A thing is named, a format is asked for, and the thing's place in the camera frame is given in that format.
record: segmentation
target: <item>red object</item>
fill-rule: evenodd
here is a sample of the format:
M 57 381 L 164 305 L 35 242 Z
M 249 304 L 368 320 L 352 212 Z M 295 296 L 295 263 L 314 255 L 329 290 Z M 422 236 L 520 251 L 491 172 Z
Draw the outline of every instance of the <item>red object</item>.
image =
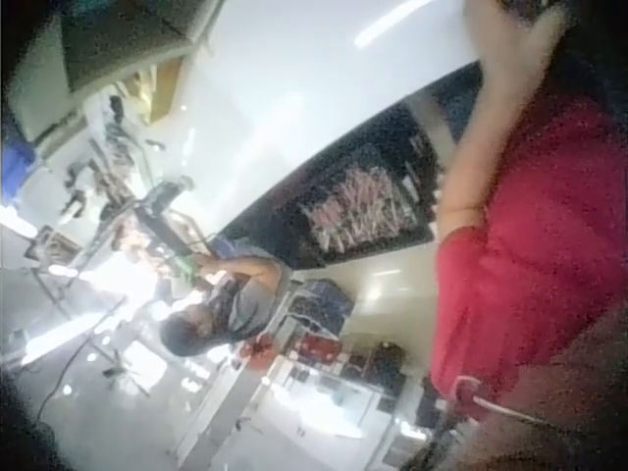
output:
M 342 352 L 342 343 L 337 340 L 305 334 L 297 347 L 299 355 L 324 365 L 331 365 Z
M 247 368 L 267 371 L 277 358 L 278 352 L 273 338 L 264 334 L 259 339 L 247 340 L 240 349 L 239 355 L 242 358 L 250 357 L 246 365 Z
M 628 152 L 588 99 L 547 98 L 504 153 L 485 229 L 441 244 L 432 381 L 469 375 L 489 395 L 548 364 L 628 294 Z

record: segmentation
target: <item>white ceiling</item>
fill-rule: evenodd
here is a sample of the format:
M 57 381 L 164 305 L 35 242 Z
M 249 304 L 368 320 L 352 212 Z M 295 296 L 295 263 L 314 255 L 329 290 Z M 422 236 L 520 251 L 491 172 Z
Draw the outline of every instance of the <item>white ceiling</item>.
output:
M 184 67 L 173 113 L 146 136 L 166 143 L 166 175 L 196 183 L 180 209 L 220 230 L 331 142 L 472 62 L 462 4 L 228 1 Z M 409 14 L 364 45 L 391 12 Z

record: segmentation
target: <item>woman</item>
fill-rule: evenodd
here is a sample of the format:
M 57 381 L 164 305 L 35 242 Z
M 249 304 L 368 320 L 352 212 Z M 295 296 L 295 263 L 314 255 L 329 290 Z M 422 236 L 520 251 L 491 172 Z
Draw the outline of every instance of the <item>woman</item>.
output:
M 628 152 L 598 103 L 542 87 L 562 7 L 531 26 L 466 10 L 484 80 L 438 208 L 431 371 L 447 398 L 466 376 L 495 400 L 626 298 Z
M 163 344 L 176 356 L 194 356 L 225 343 L 258 336 L 286 290 L 288 276 L 271 258 L 243 255 L 218 260 L 195 254 L 202 278 L 224 276 L 200 304 L 171 315 L 161 326 Z

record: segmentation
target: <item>man's arm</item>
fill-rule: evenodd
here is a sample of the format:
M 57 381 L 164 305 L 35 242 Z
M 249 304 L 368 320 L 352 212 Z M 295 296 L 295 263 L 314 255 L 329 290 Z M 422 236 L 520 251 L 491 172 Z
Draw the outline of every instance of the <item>man's arm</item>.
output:
M 531 26 L 520 24 L 497 0 L 467 0 L 465 16 L 484 85 L 445 178 L 437 210 L 441 239 L 459 228 L 484 224 L 508 137 L 543 83 L 552 52 L 568 26 L 560 5 Z
M 233 260 L 217 260 L 204 254 L 196 254 L 195 261 L 201 265 L 203 275 L 213 275 L 221 270 L 239 273 L 251 277 L 271 292 L 277 290 L 282 278 L 282 268 L 269 258 L 241 257 Z

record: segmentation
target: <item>gray t-shirt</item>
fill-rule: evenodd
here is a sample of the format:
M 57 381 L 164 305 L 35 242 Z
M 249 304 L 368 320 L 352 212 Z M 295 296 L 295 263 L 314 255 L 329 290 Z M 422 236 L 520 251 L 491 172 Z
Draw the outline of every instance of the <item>gray t-shirt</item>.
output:
M 259 328 L 265 328 L 275 314 L 279 303 L 288 290 L 290 271 L 286 265 L 259 247 L 240 241 L 237 241 L 235 246 L 238 257 L 269 258 L 275 260 L 282 268 L 282 277 L 276 292 L 270 292 L 255 280 L 249 280 L 244 288 L 235 295 L 234 306 L 229 317 L 229 327 L 232 331 L 237 331 L 245 326 L 246 332 L 253 332 Z

